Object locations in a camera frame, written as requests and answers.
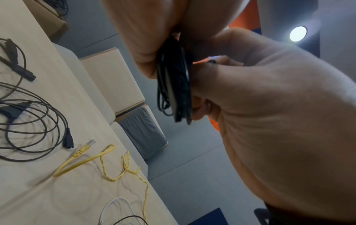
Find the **yellow wire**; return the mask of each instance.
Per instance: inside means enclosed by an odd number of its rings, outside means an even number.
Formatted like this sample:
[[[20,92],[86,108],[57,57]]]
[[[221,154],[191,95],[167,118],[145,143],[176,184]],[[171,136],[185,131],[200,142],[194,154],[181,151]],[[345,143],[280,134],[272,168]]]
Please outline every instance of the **yellow wire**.
[[[116,177],[116,178],[110,178],[107,174],[106,174],[106,170],[105,170],[105,165],[104,165],[104,161],[103,161],[103,158],[102,156],[111,152],[112,150],[115,149],[115,145],[108,145],[103,151],[101,151],[101,153],[95,155],[95,156],[92,156],[88,159],[85,159],[83,161],[80,161],[70,167],[68,167],[67,169],[64,169],[63,168],[69,163],[71,162],[72,160],[74,160],[76,157],[80,156],[83,152],[85,152],[86,150],[88,150],[90,148],[90,145],[84,145],[79,151],[77,151],[70,159],[68,159],[67,161],[65,161],[64,163],[62,163],[62,165],[60,165],[58,167],[58,169],[55,171],[55,173],[53,174],[53,177],[59,177],[60,175],[63,175],[67,172],[69,172],[70,170],[73,170],[74,168],[80,166],[80,165],[83,165],[84,163],[87,163],[89,161],[92,161],[98,157],[100,157],[100,162],[101,162],[101,165],[102,165],[102,168],[103,168],[103,177],[105,179],[107,179],[108,181],[117,181],[118,179],[120,179],[125,173],[131,173],[131,174],[135,174],[143,183],[146,184],[146,191],[145,191],[145,200],[144,200],[144,204],[142,206],[142,213],[143,213],[143,218],[146,220],[146,213],[145,213],[145,206],[146,206],[146,200],[147,200],[147,191],[148,191],[148,183],[146,181],[144,181],[142,179],[142,177],[140,175],[138,175],[138,172],[140,171],[140,167],[137,168],[136,171],[131,171],[129,168],[130,168],[130,153],[129,151],[126,152],[125,155],[122,155],[121,156],[121,159],[122,159],[122,166],[123,166],[123,171],[122,173]]]

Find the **brown box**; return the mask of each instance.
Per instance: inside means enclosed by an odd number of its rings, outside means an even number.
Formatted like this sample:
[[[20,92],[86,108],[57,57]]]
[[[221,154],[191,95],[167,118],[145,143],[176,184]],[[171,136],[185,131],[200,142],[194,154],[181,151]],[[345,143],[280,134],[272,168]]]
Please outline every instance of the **brown box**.
[[[68,30],[68,23],[54,8],[42,0],[23,0],[27,8],[51,41]]]

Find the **gray fabric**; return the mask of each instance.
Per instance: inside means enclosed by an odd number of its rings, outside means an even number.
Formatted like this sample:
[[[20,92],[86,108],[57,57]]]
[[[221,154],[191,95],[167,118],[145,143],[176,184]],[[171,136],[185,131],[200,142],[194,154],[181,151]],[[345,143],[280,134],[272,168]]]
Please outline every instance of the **gray fabric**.
[[[144,160],[151,158],[167,144],[167,140],[144,107],[119,121]]]

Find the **skin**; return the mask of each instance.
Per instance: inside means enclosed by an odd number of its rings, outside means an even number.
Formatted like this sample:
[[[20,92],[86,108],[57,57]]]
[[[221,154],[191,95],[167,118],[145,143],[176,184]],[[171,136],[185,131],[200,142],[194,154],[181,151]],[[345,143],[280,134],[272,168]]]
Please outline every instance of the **skin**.
[[[297,47],[244,29],[217,34],[246,1],[103,2],[149,78],[172,32],[181,32],[196,60],[223,55],[189,70],[192,118],[218,122],[232,165],[251,192],[296,214],[356,220],[353,81]]]

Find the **ceiling light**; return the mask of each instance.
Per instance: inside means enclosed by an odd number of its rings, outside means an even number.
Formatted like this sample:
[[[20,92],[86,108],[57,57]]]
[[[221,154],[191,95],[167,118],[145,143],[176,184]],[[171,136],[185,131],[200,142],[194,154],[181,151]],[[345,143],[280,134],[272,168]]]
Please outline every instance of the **ceiling light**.
[[[290,32],[289,39],[293,42],[298,42],[307,35],[307,28],[304,26],[296,27]]]

